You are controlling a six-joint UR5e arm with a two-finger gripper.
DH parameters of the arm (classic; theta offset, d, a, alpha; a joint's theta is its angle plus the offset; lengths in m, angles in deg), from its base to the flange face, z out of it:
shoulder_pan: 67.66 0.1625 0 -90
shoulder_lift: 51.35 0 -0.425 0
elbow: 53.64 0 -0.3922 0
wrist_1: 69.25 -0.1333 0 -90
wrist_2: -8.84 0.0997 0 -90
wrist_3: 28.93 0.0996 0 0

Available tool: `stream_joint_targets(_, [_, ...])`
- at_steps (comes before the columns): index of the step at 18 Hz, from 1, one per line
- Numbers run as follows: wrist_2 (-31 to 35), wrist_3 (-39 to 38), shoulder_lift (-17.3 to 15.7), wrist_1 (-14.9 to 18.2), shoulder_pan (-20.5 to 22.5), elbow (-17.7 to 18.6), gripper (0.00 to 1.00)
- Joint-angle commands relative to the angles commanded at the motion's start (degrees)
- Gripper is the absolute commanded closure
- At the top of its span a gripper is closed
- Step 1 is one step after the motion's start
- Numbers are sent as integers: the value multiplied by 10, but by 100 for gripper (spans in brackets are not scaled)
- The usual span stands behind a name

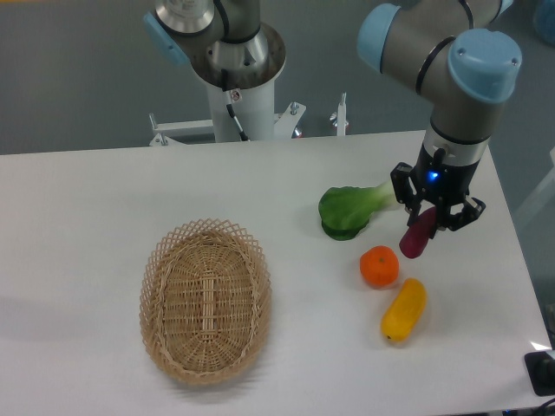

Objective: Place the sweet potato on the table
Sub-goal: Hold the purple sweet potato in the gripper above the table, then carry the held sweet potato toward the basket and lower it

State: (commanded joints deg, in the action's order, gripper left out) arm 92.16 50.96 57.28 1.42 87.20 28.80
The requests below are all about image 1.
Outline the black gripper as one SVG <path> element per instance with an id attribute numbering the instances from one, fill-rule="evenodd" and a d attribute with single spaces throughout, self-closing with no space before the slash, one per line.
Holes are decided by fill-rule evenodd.
<path id="1" fill-rule="evenodd" d="M 434 157 L 422 146 L 414 167 L 400 162 L 390 173 L 395 198 L 408 214 L 407 226 L 417 222 L 422 198 L 436 205 L 430 239 L 434 239 L 438 231 L 457 231 L 471 224 L 486 209 L 483 201 L 468 196 L 478 163 L 451 166 L 446 162 L 444 158 L 441 164 L 435 165 Z M 452 213 L 453 205 L 458 204 L 462 204 L 462 208 Z"/>

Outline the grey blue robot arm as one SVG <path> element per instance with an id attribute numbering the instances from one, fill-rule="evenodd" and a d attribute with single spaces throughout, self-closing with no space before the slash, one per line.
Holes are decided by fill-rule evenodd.
<path id="1" fill-rule="evenodd" d="M 477 220 L 485 205 L 469 186 L 511 97 L 522 63 L 517 43 L 487 29 L 506 1 L 422 1 L 375 7 L 357 36 L 359 57 L 429 100 L 434 110 L 414 166 L 390 174 L 408 227 L 430 239 Z M 291 113 L 274 113 L 285 64 L 281 36 L 257 1 L 159 1 L 144 15 L 167 60 L 205 83 L 217 141 L 289 139 Z"/>

